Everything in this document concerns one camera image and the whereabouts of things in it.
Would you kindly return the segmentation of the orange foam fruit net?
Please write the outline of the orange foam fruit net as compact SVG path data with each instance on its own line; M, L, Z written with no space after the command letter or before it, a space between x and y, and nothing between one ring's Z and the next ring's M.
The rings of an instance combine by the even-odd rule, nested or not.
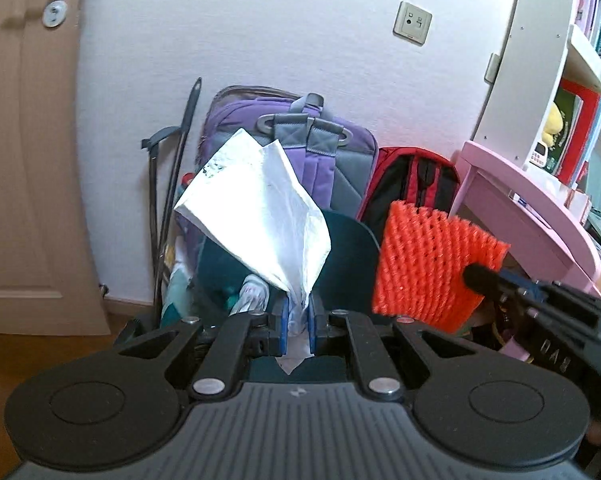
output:
M502 269L509 244L465 219L395 200L389 208L372 299L378 315L405 315L455 333L483 301L463 281L472 263Z

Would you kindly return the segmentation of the white tissue paper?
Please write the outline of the white tissue paper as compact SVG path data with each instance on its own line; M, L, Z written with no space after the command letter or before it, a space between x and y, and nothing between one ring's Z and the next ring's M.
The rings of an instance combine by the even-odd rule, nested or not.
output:
M323 212L302 187L282 145L230 136L174 210L291 300L291 342L278 359L292 374L311 358L309 296L331 251Z

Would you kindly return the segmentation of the dark teal trash bin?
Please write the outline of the dark teal trash bin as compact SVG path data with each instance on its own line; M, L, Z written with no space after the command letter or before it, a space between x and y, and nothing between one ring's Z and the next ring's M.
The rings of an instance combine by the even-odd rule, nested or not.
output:
M326 211L324 214L331 252L314 284L312 295L326 310L361 312L379 324L383 319L372 313L379 248L373 233L355 219ZM206 327L218 327L238 301L238 293L253 271L209 240L182 217L177 218L174 247L166 253L169 282L164 296L160 325L165 327L197 316ZM274 358L250 362L250 382L343 382L347 379L345 361L338 356L306 359L287 373Z

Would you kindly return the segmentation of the red black backpack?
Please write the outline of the red black backpack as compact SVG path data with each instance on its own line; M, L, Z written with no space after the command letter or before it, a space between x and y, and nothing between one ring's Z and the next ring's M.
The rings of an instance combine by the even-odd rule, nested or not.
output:
M449 159L425 148L380 148L358 219L381 244L393 202L448 212L459 188L460 177Z

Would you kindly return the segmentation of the purple grey backpack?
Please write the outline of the purple grey backpack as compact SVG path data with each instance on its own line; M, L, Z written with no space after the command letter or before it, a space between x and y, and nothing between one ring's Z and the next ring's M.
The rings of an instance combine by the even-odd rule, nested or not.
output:
M195 168L243 129L259 144L278 141L300 184L320 208L359 218L378 156L369 129L337 117L320 94L265 86L218 92L204 122Z

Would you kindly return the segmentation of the white bookshelf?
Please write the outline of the white bookshelf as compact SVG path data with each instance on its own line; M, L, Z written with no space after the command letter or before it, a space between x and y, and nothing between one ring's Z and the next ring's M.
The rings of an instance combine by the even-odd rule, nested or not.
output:
M575 132L552 171L572 186L601 134L601 0L515 0L475 142L527 169L561 89L581 96L589 127Z

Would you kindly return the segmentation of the brown wooden door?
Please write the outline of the brown wooden door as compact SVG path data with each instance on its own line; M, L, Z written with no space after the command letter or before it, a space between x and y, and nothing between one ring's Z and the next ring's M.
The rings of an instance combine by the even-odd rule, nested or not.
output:
M0 333L105 335L76 140L84 0L0 0Z

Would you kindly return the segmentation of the beige wall socket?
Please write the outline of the beige wall socket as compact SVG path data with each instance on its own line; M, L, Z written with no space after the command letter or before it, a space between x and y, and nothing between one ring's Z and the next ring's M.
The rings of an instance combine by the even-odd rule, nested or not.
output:
M393 24L393 34L418 46L425 44L433 14L407 1L401 1Z

